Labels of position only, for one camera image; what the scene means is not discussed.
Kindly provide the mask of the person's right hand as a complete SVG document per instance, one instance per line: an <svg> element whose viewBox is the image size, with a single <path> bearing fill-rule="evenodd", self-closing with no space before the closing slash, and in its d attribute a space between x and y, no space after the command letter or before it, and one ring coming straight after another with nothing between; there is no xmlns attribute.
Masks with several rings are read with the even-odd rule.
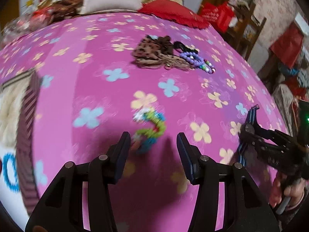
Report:
<svg viewBox="0 0 309 232"><path fill-rule="evenodd" d="M296 207L304 197L306 181L300 179L299 183L282 188L281 184L285 182L286 178L287 176L285 174L282 174L279 171L276 173L269 195L269 204L273 208L282 202L282 195L291 198L288 208Z"/></svg>

